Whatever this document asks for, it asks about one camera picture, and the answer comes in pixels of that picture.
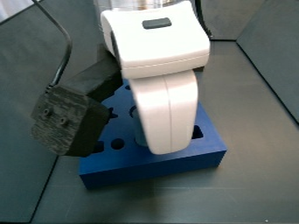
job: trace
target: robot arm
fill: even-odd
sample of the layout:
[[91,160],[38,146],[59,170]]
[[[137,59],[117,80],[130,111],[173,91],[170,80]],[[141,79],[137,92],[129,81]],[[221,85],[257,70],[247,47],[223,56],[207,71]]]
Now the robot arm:
[[179,151],[193,139],[198,108],[193,69],[205,67],[210,57],[210,39],[193,4],[105,10],[101,22],[107,49],[134,91],[150,150],[154,154]]

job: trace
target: blue block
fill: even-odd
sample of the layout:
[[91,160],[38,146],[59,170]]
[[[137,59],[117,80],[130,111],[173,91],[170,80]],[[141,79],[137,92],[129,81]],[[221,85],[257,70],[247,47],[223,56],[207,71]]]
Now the blue block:
[[[155,155],[137,144],[130,115],[135,101],[127,84],[103,104],[114,109],[117,118],[110,120],[99,139],[105,150],[79,159],[79,175],[89,189],[219,166],[227,147],[201,104],[195,125],[203,136],[198,135],[185,150],[166,155]],[[125,141],[122,149],[119,139]]]

